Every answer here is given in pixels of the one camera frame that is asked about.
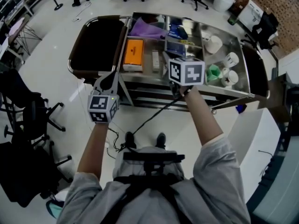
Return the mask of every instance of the white cup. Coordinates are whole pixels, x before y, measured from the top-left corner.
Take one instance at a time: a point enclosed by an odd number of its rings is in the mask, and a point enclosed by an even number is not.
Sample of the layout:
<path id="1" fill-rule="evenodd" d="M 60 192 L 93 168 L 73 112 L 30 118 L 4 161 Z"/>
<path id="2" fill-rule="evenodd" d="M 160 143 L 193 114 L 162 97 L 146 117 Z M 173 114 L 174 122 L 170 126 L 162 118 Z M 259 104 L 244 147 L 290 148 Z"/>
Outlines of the white cup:
<path id="1" fill-rule="evenodd" d="M 239 81 L 239 76 L 233 70 L 230 70 L 228 73 L 223 74 L 223 77 L 221 79 L 221 83 L 224 86 L 232 86 L 232 85 L 238 83 L 238 81 Z"/>
<path id="2" fill-rule="evenodd" d="M 219 37 L 213 35 L 206 42 L 205 47 L 209 53 L 215 54 L 222 47 L 222 44 L 222 40 Z"/>
<path id="3" fill-rule="evenodd" d="M 231 68 L 231 67 L 237 65 L 239 63 L 239 61 L 240 60 L 239 60 L 239 57 L 237 56 L 237 54 L 235 52 L 231 52 L 225 57 L 223 64 L 225 67 Z"/>

